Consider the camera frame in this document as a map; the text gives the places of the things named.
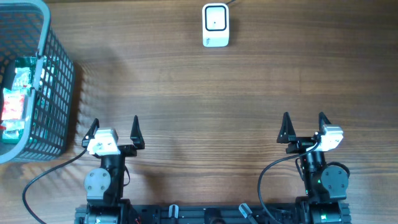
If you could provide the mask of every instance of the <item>gray plastic basket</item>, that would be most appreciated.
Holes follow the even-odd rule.
[[[75,69],[50,21],[40,0],[0,0],[0,76],[16,57],[38,58],[23,135],[17,145],[0,143],[0,164],[48,161],[66,150]]]

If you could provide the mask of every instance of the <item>wood grain surface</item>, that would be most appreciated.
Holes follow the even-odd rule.
[[[259,204],[258,175],[285,156],[276,144],[285,111],[299,136],[317,130],[320,111],[343,127],[326,159],[351,169],[353,223],[397,223],[398,3],[237,0],[229,45],[208,49],[208,2],[49,3],[77,70],[70,146],[57,161],[0,166],[1,223],[35,223],[22,189],[81,152],[94,118],[126,144],[135,114],[146,149],[126,160],[132,203]],[[99,166],[84,155],[44,177],[28,191],[32,209],[72,223],[86,203],[84,177]],[[267,202],[304,190],[293,161],[263,178]]]

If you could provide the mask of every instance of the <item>white device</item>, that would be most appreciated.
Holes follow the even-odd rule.
[[[203,46],[225,47],[229,42],[229,9],[224,3],[203,6]]]
[[[335,149],[343,140],[343,130],[340,126],[334,124],[324,124],[321,128],[321,142],[317,147],[316,151],[327,152]],[[307,151],[311,150],[315,146],[307,148]]]
[[[99,128],[94,134],[94,138],[90,140],[87,151],[91,154],[99,156],[119,155],[118,134],[113,128]]]

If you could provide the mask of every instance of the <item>black cable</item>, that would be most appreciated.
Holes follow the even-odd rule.
[[[341,164],[341,163],[339,163],[339,162],[329,162],[328,164],[326,164],[326,167],[328,167],[328,166],[338,166],[338,167],[341,167],[341,168],[347,173],[347,176],[348,176],[348,177],[349,177],[349,175],[350,175],[349,168],[346,167],[344,164]]]
[[[232,2],[235,2],[236,0],[230,0],[229,2],[225,3],[226,5],[231,4]]]
[[[318,146],[319,146],[319,142],[317,142],[316,145],[314,145],[314,147],[313,147],[312,149],[308,150],[307,152],[304,152],[304,153],[302,153],[302,154],[296,154],[296,155],[293,155],[293,156],[288,156],[288,157],[285,157],[285,158],[278,159],[277,161],[274,161],[273,163],[269,164],[266,168],[264,168],[264,169],[262,170],[262,172],[261,172],[261,174],[260,174],[260,177],[259,177],[259,182],[257,183],[257,192],[258,192],[258,194],[259,194],[260,203],[261,203],[261,205],[262,205],[264,211],[267,213],[267,215],[269,216],[269,218],[273,219],[276,223],[282,224],[281,222],[279,222],[278,220],[276,220],[276,218],[275,218],[275,217],[271,214],[271,212],[267,209],[265,203],[262,201],[262,197],[261,197],[261,180],[262,180],[262,176],[264,176],[264,174],[267,172],[267,170],[269,170],[273,165],[276,165],[276,164],[278,164],[278,163],[280,163],[280,162],[287,161],[287,160],[289,160],[289,159],[294,159],[294,158],[297,158],[297,157],[305,156],[305,155],[307,155],[307,154],[313,152],[314,150],[316,150],[316,149],[318,148]]]
[[[24,188],[24,191],[22,192],[22,201],[24,202],[24,205],[25,205],[26,210],[27,210],[39,223],[41,223],[41,224],[46,224],[43,220],[41,220],[41,219],[32,211],[32,209],[30,209],[29,205],[27,204],[27,202],[26,202],[26,191],[27,191],[27,189],[28,189],[34,182],[36,182],[36,180],[39,180],[39,179],[42,178],[43,176],[45,176],[45,175],[47,175],[47,174],[49,174],[49,173],[55,171],[56,169],[61,168],[61,167],[65,166],[65,165],[68,165],[69,163],[71,163],[71,162],[73,162],[73,161],[79,159],[82,155],[84,155],[84,153],[86,153],[86,151],[87,151],[87,149],[83,150],[83,152],[81,152],[81,153],[80,153],[79,155],[77,155],[75,158],[73,158],[73,159],[71,159],[71,160],[69,160],[69,161],[66,161],[66,162],[64,162],[63,164],[60,164],[60,165],[58,165],[58,166],[56,166],[56,167],[53,167],[53,168],[51,168],[51,169],[49,169],[49,170],[43,172],[42,174],[38,175],[38,176],[35,177],[33,180],[31,180],[31,181],[26,185],[26,187]]]
[[[126,183],[126,184],[123,184],[123,187],[125,187],[125,186],[127,186],[127,185],[129,185],[129,184],[130,184],[130,173],[129,173],[129,170],[127,169],[126,165],[124,165],[124,170],[126,170],[126,172],[127,172],[127,175],[129,176],[129,182],[128,182],[128,183]]]
[[[296,168],[297,168],[298,174],[300,174],[301,180],[304,181],[303,173],[301,172],[301,168],[300,168],[299,163],[298,163],[299,159],[300,159],[300,158],[297,158],[296,161],[295,161],[295,163],[296,163]]]

